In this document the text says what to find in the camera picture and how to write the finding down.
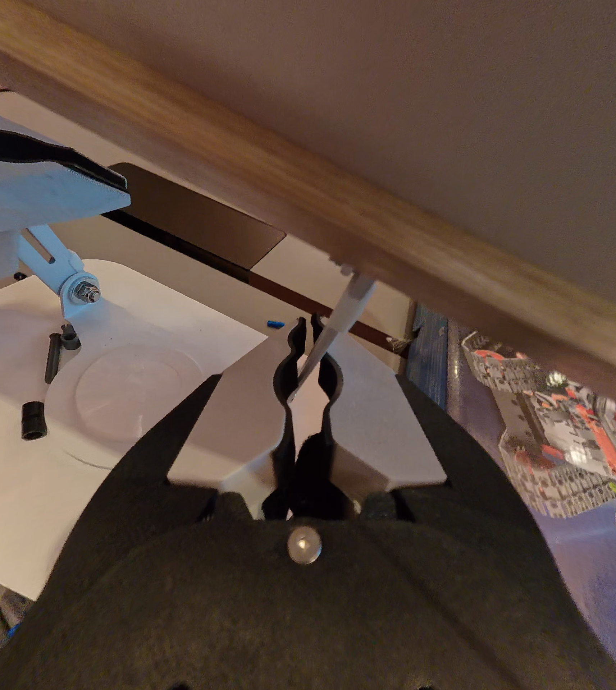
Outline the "wooden book stand, white base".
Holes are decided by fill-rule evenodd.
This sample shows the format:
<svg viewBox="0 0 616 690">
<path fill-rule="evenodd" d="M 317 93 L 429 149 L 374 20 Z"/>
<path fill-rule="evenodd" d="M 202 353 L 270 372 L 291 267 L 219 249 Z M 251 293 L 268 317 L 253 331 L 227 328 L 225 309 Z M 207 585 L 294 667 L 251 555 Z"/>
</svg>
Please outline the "wooden book stand, white base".
<svg viewBox="0 0 616 690">
<path fill-rule="evenodd" d="M 0 1 L 0 82 L 616 400 L 612 302 L 23 1 Z"/>
</svg>

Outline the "black pin piece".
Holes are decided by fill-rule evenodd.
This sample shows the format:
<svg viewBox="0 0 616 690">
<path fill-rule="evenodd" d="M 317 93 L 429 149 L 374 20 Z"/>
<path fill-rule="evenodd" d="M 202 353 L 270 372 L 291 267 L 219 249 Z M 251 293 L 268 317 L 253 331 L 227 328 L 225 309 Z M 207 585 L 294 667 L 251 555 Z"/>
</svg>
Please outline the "black pin piece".
<svg viewBox="0 0 616 690">
<path fill-rule="evenodd" d="M 43 401 L 28 401 L 21 407 L 20 434 L 24 441 L 46 437 L 45 405 Z"/>
<path fill-rule="evenodd" d="M 51 384 L 62 367 L 81 351 L 81 341 L 77 332 L 64 329 L 50 334 L 45 365 L 45 384 Z"/>
</svg>

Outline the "blue toy kit box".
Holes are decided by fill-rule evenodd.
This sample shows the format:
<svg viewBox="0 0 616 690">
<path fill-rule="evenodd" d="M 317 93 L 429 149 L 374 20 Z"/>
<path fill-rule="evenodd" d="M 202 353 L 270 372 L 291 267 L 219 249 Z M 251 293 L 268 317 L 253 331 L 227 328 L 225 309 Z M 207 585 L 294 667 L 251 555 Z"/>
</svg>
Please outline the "blue toy kit box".
<svg viewBox="0 0 616 690">
<path fill-rule="evenodd" d="M 418 305 L 408 379 L 496 461 L 616 660 L 616 402 Z"/>
</svg>

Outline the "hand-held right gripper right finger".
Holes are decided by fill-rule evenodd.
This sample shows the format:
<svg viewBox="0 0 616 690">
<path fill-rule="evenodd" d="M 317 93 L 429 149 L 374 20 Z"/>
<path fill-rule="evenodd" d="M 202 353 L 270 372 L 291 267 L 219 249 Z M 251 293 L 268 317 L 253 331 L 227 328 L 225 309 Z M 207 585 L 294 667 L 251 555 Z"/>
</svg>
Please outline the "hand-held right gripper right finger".
<svg viewBox="0 0 616 690">
<path fill-rule="evenodd" d="M 311 516 L 351 516 L 371 494 L 446 481 L 394 371 L 338 335 L 311 374 Z"/>
</svg>

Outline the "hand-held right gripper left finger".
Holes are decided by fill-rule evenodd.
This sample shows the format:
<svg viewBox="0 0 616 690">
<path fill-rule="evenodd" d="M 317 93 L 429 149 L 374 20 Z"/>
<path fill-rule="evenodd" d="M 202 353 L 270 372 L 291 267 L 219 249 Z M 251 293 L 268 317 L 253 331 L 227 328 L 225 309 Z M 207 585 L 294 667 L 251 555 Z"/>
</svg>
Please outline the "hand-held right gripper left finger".
<svg viewBox="0 0 616 690">
<path fill-rule="evenodd" d="M 252 516 L 293 472 L 296 441 L 288 398 L 305 351 L 298 317 L 226 368 L 167 479 L 241 495 Z"/>
</svg>

